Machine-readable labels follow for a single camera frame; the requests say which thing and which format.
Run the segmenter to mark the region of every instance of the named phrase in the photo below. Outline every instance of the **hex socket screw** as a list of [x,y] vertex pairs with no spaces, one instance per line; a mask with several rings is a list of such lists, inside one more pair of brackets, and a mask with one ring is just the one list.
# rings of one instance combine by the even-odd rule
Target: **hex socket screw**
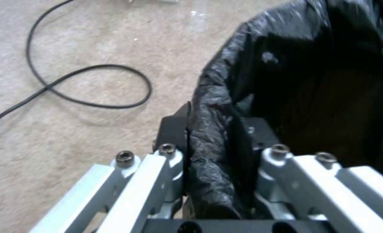
[[272,146],[272,156],[277,160],[284,160],[289,153],[289,147],[284,144],[275,144]]
[[158,152],[162,156],[171,157],[176,152],[176,145],[171,143],[165,143],[159,146]]
[[331,169],[332,165],[337,162],[337,158],[328,152],[317,152],[316,160],[327,169]]
[[134,164],[134,154],[129,150],[121,151],[115,156],[115,161],[119,168],[129,168]]

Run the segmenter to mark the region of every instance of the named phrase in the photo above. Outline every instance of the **black metal plate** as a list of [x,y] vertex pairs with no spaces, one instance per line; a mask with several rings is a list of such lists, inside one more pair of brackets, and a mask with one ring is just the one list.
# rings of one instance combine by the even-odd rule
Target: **black metal plate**
[[148,219],[143,233],[332,233],[326,221]]

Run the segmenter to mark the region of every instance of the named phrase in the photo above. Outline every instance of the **hole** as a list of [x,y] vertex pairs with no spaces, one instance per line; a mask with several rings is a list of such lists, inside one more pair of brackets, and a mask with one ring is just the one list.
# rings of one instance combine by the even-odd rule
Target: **hole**
[[273,233],[297,233],[297,231],[286,222],[276,222],[272,226]]
[[202,228],[195,222],[187,221],[180,225],[177,233],[202,233]]
[[172,146],[170,144],[165,144],[163,145],[163,149],[165,150],[171,150],[172,149]]
[[310,208],[308,210],[308,218],[311,220],[319,220],[319,221],[325,221],[328,220],[324,214],[321,213],[317,208]]
[[88,226],[86,226],[83,233],[92,233],[96,232],[96,230],[99,228],[99,226],[104,221],[105,217],[107,216],[108,208],[107,206],[104,206],[104,208],[101,211],[98,211],[92,220],[89,222]]
[[337,158],[328,152],[318,152],[316,155],[321,162],[337,162]]
[[118,196],[118,187],[116,185],[114,185],[112,195],[113,195],[113,197]]
[[128,159],[131,157],[132,157],[132,152],[129,152],[129,151],[123,151],[118,154],[118,158],[121,158],[121,159]]

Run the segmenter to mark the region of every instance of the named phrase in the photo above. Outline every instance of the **black cable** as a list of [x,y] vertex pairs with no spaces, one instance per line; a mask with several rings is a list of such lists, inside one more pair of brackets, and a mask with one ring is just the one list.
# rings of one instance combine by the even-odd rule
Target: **black cable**
[[[79,69],[77,71],[70,72],[69,74],[64,75],[64,76],[58,78],[56,81],[54,81],[52,83],[47,83],[39,75],[39,73],[37,72],[37,70],[33,66],[32,60],[30,58],[30,44],[32,42],[34,31],[35,31],[37,25],[39,25],[39,23],[42,21],[43,18],[46,17],[46,15],[48,15],[49,13],[54,11],[55,9],[65,5],[67,3],[70,3],[72,1],[74,1],[74,0],[67,0],[67,1],[64,1],[63,3],[59,3],[56,6],[53,6],[51,9],[48,9],[45,13],[43,13],[36,20],[36,22],[33,24],[32,28],[31,28],[31,30],[29,32],[29,36],[27,37],[27,43],[26,43],[26,60],[27,60],[27,64],[29,65],[29,67],[30,67],[32,73],[35,75],[35,77],[44,85],[44,88],[40,89],[39,91],[37,91],[36,93],[31,95],[27,99],[21,101],[20,103],[17,103],[16,105],[12,106],[11,108],[9,108],[9,109],[5,110],[4,112],[0,113],[0,119],[3,118],[5,115],[9,114],[10,112],[12,112],[12,111],[20,108],[21,106],[29,103],[31,100],[33,100],[36,97],[40,96],[42,93],[44,93],[47,90],[51,91],[52,93],[55,93],[59,97],[61,97],[63,99],[66,99],[66,100],[68,100],[70,102],[78,103],[78,104],[85,105],[85,106],[92,106],[92,107],[105,108],[105,109],[127,109],[127,108],[133,108],[133,107],[137,107],[137,106],[142,105],[143,103],[145,103],[150,98],[151,92],[153,91],[153,89],[151,87],[150,80],[147,78],[146,75],[141,73],[139,70],[137,70],[135,68],[132,68],[132,67],[129,67],[129,66],[126,66],[126,65],[115,65],[115,64],[92,65],[92,66],[88,66],[88,67]],[[67,96],[65,94],[62,94],[62,93],[58,92],[57,90],[53,89],[53,87],[55,85],[59,84],[60,82],[66,80],[66,79],[68,79],[70,77],[73,77],[76,74],[79,74],[79,73],[82,73],[82,72],[85,72],[85,71],[89,71],[89,70],[92,70],[92,69],[97,69],[97,68],[120,68],[120,69],[127,70],[127,71],[130,71],[130,72],[133,72],[133,73],[137,74],[138,76],[140,76],[145,81],[145,83],[147,85],[147,94],[145,95],[144,99],[140,100],[137,103],[133,103],[133,104],[129,104],[129,105],[102,105],[102,104],[97,104],[97,103],[92,103],[92,102],[86,102],[86,101],[79,100],[79,99],[73,99],[73,98],[71,98],[71,97],[69,97],[69,96]]]

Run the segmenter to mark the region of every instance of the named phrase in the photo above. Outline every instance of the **robotic claw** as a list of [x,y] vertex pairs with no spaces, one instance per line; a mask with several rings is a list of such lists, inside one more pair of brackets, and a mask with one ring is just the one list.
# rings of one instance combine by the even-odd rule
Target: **robotic claw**
[[176,127],[182,124],[176,115],[164,118],[143,161],[123,151],[110,166],[93,165],[30,232],[83,232],[98,211],[107,216],[97,233],[383,232],[381,174],[368,166],[343,168],[326,152],[294,156],[283,144],[260,152],[253,219],[172,219],[183,204],[187,167],[181,136],[187,130]]

